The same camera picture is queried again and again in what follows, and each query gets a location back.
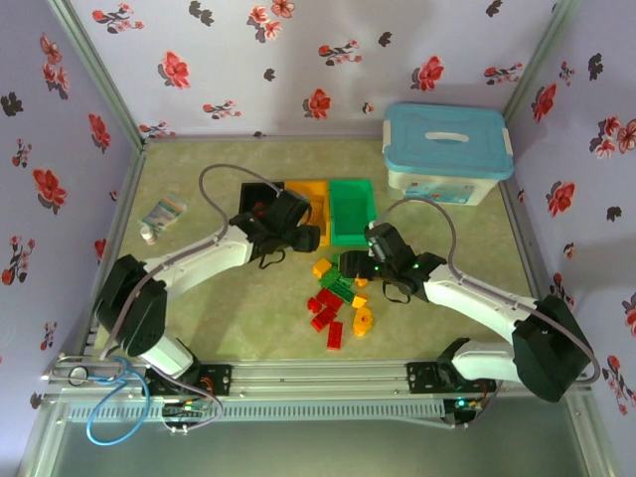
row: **blue lid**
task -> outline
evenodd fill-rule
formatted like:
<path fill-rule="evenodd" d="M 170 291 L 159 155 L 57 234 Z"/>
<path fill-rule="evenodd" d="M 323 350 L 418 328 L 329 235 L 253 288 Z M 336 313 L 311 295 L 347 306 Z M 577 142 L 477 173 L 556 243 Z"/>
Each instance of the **blue lid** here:
<path fill-rule="evenodd" d="M 385 164 L 396 172 L 508 179 L 512 147 L 498 111 L 434 104 L 393 104 L 385 121 Z"/>

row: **green tray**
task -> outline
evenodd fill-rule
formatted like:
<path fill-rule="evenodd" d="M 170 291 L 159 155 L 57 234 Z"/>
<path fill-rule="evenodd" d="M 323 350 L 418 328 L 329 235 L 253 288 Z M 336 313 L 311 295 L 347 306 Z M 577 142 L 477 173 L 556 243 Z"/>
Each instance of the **green tray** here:
<path fill-rule="evenodd" d="M 378 218 L 371 181 L 329 181 L 331 245 L 366 245 L 365 227 Z"/>

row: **white robotic arm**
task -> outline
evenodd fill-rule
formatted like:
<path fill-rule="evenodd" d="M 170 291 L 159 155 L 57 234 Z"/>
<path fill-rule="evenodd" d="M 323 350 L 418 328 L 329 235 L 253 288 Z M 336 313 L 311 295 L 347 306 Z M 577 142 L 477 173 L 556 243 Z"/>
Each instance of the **white robotic arm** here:
<path fill-rule="evenodd" d="M 271 253 L 284 254 L 289 247 L 314 251 L 320 240 L 319 228 L 298 225 L 308 209 L 304 198 L 282 191 L 264 212 L 239 214 L 219 232 L 179 251 L 145 261 L 123 256 L 100 290 L 94 314 L 108 332 L 116 330 L 114 338 L 128 356 L 142 358 L 173 379 L 193 383 L 200 364 L 166 330 L 166 306 L 186 290 L 228 268 L 264 259 Z M 172 263 L 174 257 L 181 258 Z M 164 268 L 148 279 L 158 266 Z M 122 317 L 123 303 L 144 279 Z"/>
<path fill-rule="evenodd" d="M 385 293 L 388 285 L 401 292 L 403 303 L 415 297 L 452 308 L 505 340 L 478 343 L 460 338 L 452 343 L 437 360 L 452 386 L 482 379 L 513 381 L 540 398 L 557 401 L 589 364 L 587 354 L 572 341 L 588 347 L 562 300 L 517 296 L 471 278 L 432 253 L 415 255 L 391 224 L 366 228 L 365 236 L 370 251 L 341 255 L 343 275 L 380 279 Z M 535 316 L 539 314 L 553 325 Z"/>

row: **blue cable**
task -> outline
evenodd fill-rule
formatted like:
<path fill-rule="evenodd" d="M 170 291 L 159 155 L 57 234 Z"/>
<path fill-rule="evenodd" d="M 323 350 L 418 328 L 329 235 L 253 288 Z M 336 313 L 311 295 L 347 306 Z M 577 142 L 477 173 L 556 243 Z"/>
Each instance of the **blue cable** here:
<path fill-rule="evenodd" d="M 145 378 L 139 372 L 135 371 L 132 368 L 132 366 L 130 365 L 130 362 L 128 360 L 126 360 L 125 358 L 121 358 L 119 356 L 113 356 L 112 360 L 118 361 L 119 363 L 123 364 L 123 366 L 124 366 L 123 371 L 117 377 L 116 380 L 114 380 L 113 378 L 106 378 L 104 376 L 89 376 L 88 377 L 88 379 L 93 380 L 97 384 L 102 385 L 102 386 L 110 386 L 110 385 L 119 384 L 119 386 L 117 386 L 114 390 L 112 390 L 110 393 L 108 393 L 104 397 L 104 399 L 102 399 L 99 402 L 99 404 L 95 406 L 95 409 L 92 410 L 92 412 L 90 413 L 90 416 L 88 417 L 88 422 L 86 423 L 86 436 L 88 437 L 88 440 L 90 440 L 90 442 L 92 442 L 93 444 L 96 444 L 96 445 L 115 445 L 115 444 L 118 444 L 120 442 L 123 442 L 128 437 L 130 437 L 132 434 L 134 434 L 137 431 L 137 429 L 139 429 L 139 427 L 141 427 L 141 424 L 146 419 L 146 417 L 148 417 L 148 412 L 150 411 L 150 403 L 151 403 L 150 390 L 148 390 L 148 385 L 146 384 Z M 116 395 L 118 392 L 123 390 L 128 385 L 128 381 L 126 380 L 126 378 L 136 378 L 141 383 L 141 387 L 143 388 L 144 394 L 146 396 L 146 403 L 145 403 L 145 406 L 143 408 L 143 412 L 141 413 L 141 416 L 139 417 L 139 419 L 137 420 L 135 425 L 132 427 L 132 429 L 130 429 L 127 433 L 125 433 L 121 437 L 118 437 L 118 438 L 113 439 L 113 440 L 99 440 L 99 439 L 97 439 L 96 437 L 94 437 L 92 435 L 92 429 L 91 429 L 92 428 L 92 422 L 97 417 L 97 414 L 99 413 L 101 408 L 114 395 Z"/>

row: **lavender wall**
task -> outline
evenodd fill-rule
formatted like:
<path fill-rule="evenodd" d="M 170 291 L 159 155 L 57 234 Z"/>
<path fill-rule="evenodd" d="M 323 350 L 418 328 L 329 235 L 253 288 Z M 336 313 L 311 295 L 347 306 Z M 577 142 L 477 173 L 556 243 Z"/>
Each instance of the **lavender wall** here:
<path fill-rule="evenodd" d="M 78 322 L 132 146 L 44 2 L 0 30 L 0 476 L 14 475 Z"/>
<path fill-rule="evenodd" d="M 635 23 L 632 0 L 583 2 L 509 125 L 517 207 L 550 291 L 569 302 L 601 361 L 594 394 L 625 475 L 636 467 Z"/>
<path fill-rule="evenodd" d="M 556 1 L 70 3 L 148 136 L 379 134 L 399 101 L 503 109 Z"/>

